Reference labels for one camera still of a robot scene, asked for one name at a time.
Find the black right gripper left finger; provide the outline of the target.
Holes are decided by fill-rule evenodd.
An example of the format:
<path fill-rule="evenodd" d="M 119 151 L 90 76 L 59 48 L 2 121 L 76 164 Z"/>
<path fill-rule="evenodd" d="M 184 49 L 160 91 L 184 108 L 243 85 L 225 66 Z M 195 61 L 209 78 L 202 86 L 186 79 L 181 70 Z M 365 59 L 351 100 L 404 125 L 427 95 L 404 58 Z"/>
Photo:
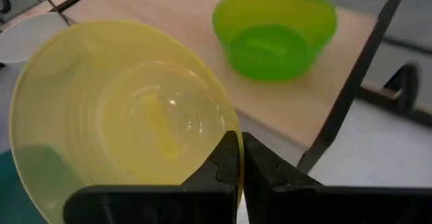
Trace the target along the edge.
<path fill-rule="evenodd" d="M 65 224 L 235 224 L 238 136 L 228 131 L 178 186 L 89 186 L 65 202 Z"/>

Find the small yellow plastic bowl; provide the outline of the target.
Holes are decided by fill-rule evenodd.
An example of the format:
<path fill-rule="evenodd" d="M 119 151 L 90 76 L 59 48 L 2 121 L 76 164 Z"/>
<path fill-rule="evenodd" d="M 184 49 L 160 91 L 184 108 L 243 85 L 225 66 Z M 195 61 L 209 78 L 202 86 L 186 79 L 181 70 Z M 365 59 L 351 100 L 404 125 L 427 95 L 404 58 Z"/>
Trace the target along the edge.
<path fill-rule="evenodd" d="M 48 224 L 95 185 L 178 185 L 229 131 L 225 88 L 188 47 L 129 21 L 74 24 L 32 54 L 9 107 L 18 175 Z"/>

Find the small green plastic bowl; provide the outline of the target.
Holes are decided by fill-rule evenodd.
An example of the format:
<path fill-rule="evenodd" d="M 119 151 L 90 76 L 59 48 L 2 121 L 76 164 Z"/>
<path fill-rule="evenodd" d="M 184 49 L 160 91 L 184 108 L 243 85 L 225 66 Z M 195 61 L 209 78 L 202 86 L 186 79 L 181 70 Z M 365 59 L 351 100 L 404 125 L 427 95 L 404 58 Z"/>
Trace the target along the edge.
<path fill-rule="evenodd" d="M 333 38 L 330 0 L 220 0 L 212 25 L 227 62 L 256 80 L 289 80 L 315 62 Z"/>

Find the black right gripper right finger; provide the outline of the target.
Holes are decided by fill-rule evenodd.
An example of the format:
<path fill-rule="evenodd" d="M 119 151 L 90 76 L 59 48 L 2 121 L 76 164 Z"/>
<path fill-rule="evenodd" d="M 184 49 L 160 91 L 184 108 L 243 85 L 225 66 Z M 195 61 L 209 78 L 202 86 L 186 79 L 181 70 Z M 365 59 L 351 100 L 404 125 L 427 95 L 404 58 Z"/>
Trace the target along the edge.
<path fill-rule="evenodd" d="M 242 137 L 250 224 L 432 224 L 432 188 L 326 186 Z"/>

